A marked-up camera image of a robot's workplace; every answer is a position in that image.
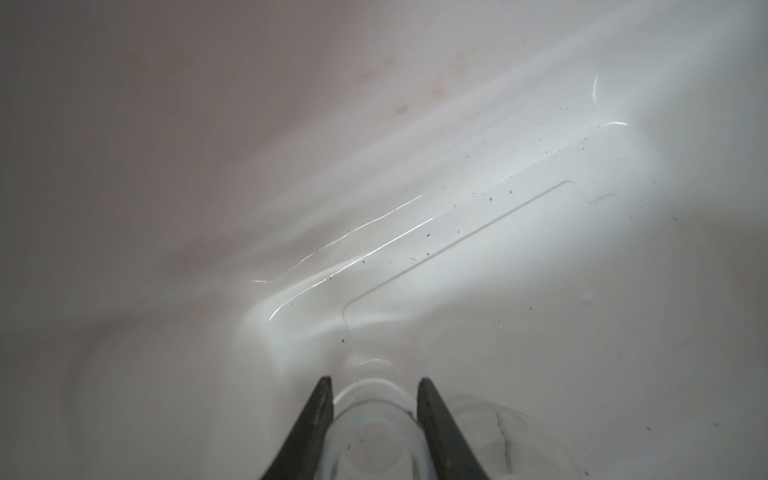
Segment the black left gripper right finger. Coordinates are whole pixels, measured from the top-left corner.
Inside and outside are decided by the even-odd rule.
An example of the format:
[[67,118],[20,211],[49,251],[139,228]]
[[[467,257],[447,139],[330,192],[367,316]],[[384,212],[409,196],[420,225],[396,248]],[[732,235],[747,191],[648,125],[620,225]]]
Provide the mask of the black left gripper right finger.
[[437,479],[489,480],[445,401],[429,378],[417,388],[417,420],[427,442]]

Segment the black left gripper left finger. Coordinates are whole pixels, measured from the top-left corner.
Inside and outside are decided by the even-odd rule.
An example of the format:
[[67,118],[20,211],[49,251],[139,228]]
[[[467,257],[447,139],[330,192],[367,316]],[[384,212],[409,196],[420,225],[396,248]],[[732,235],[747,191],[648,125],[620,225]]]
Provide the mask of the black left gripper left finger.
[[261,480],[312,480],[334,419],[330,376],[321,377]]

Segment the white plastic storage bin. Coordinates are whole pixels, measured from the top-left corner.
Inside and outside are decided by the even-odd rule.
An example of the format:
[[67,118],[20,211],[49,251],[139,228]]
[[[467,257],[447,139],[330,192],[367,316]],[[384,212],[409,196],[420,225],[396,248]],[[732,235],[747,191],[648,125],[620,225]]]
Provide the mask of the white plastic storage bin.
[[317,379],[767,475],[763,1],[5,1],[1,475],[256,479]]

